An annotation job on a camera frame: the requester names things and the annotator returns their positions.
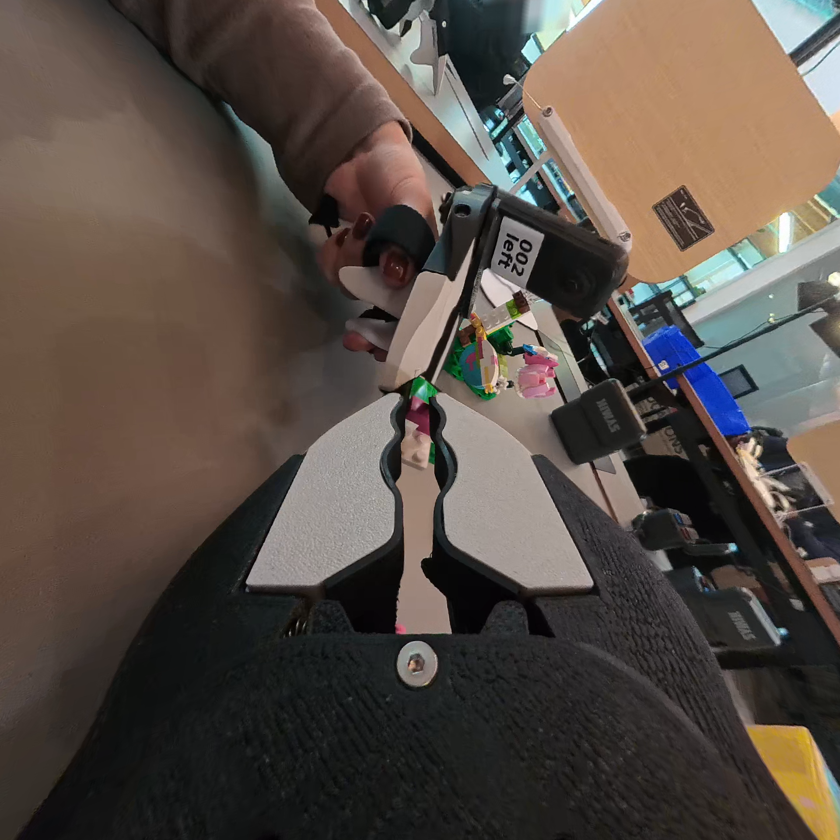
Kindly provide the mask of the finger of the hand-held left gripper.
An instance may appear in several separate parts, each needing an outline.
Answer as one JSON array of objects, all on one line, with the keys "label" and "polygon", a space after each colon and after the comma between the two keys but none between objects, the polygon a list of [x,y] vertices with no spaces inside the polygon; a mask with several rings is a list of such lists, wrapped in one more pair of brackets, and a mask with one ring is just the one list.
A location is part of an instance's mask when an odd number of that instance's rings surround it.
[{"label": "finger of the hand-held left gripper", "polygon": [[403,389],[418,376],[433,380],[440,372],[475,298],[474,261],[468,251],[454,278],[431,269],[416,277],[380,370],[381,389]]}]

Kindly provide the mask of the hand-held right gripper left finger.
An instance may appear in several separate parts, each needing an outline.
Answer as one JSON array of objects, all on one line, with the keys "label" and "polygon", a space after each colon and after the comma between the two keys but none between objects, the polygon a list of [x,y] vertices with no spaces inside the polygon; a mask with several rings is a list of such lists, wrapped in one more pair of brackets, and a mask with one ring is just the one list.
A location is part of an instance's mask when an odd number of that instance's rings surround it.
[{"label": "hand-held right gripper left finger", "polygon": [[401,395],[382,395],[308,448],[248,572],[250,591],[325,594],[397,546],[403,408]]}]

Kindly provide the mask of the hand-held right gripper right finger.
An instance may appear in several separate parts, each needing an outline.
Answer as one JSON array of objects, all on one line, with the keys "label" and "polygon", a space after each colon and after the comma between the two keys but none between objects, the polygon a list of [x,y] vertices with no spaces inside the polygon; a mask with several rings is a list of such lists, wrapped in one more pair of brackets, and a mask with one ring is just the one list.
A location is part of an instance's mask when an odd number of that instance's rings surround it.
[{"label": "hand-held right gripper right finger", "polygon": [[453,397],[434,404],[438,547],[515,596],[591,592],[592,576],[529,450]]}]

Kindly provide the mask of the lego flower model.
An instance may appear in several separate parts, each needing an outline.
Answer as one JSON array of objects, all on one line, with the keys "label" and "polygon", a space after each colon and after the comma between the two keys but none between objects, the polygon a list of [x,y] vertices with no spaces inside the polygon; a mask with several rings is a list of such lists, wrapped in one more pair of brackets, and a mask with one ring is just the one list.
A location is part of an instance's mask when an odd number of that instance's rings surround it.
[{"label": "lego flower model", "polygon": [[512,389],[520,398],[557,395],[558,357],[541,345],[515,345],[512,325],[531,312],[531,298],[516,290],[484,315],[471,312],[457,331],[444,370],[483,400]]}]

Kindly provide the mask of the multicolour lego wing assembly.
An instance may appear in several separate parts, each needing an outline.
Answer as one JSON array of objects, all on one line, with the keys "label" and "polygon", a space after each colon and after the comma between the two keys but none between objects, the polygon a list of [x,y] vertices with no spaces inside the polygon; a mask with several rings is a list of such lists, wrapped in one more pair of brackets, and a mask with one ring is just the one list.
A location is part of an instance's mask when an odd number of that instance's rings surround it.
[{"label": "multicolour lego wing assembly", "polygon": [[416,469],[434,463],[435,446],[431,436],[430,400],[438,389],[422,376],[415,378],[408,393],[402,462]]}]

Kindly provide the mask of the person's left forearm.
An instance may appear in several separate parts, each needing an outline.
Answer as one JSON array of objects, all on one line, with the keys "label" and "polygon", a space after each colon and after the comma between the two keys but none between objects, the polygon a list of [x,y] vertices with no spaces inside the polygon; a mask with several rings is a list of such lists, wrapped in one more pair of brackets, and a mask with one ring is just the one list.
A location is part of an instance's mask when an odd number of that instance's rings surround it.
[{"label": "person's left forearm", "polygon": [[115,1],[111,5],[208,96],[266,141],[307,209],[374,131],[411,127],[314,2]]}]

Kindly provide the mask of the yellow lego box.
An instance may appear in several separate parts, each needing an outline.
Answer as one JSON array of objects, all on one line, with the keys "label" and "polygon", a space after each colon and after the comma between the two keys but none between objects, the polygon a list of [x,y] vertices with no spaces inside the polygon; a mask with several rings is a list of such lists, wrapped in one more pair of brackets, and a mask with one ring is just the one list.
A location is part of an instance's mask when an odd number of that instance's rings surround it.
[{"label": "yellow lego box", "polygon": [[819,839],[839,838],[839,786],[807,728],[749,725],[753,746]]}]

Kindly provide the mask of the person's left hand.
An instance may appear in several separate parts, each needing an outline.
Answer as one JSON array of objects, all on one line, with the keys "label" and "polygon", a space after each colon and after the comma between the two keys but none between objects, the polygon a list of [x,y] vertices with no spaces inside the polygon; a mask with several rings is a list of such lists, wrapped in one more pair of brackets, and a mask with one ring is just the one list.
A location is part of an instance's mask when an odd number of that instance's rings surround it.
[{"label": "person's left hand", "polygon": [[334,286],[340,270],[360,266],[364,242],[376,220],[390,207],[404,205],[423,216],[436,235],[437,220],[427,178],[398,122],[365,138],[327,179],[323,194],[333,199],[347,222],[321,247],[318,263]]}]

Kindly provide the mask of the neighbouring table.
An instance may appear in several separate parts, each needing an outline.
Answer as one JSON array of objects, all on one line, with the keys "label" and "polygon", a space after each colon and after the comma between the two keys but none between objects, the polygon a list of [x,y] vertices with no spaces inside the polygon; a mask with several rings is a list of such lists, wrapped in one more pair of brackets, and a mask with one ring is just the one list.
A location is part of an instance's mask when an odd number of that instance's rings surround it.
[{"label": "neighbouring table", "polygon": [[384,29],[365,2],[317,1],[316,6],[450,169],[468,184],[486,182],[512,191],[507,167],[450,61],[440,66],[438,77],[430,65],[413,63],[413,54],[431,42],[426,14],[401,37],[399,28]]}]

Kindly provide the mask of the wooden board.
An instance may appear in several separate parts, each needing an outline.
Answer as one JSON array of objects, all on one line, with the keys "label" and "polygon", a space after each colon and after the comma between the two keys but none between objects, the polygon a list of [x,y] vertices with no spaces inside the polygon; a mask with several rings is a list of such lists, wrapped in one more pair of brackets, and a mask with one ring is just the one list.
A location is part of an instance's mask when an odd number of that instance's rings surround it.
[{"label": "wooden board", "polygon": [[611,1],[524,78],[632,236],[628,272],[677,278],[810,201],[838,130],[750,1]]}]

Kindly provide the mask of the blue plastic bin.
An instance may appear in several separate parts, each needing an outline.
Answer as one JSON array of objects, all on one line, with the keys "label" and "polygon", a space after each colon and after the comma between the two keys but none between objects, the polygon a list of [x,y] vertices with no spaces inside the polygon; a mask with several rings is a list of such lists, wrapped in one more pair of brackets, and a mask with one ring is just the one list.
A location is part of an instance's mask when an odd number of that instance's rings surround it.
[{"label": "blue plastic bin", "polygon": [[[694,345],[675,326],[665,326],[644,338],[643,346],[652,362],[656,363],[659,375],[666,375],[700,359]],[[682,375],[697,393],[701,404],[723,436],[736,437],[751,432],[749,421],[737,401],[720,375],[708,364],[697,364]]]}]

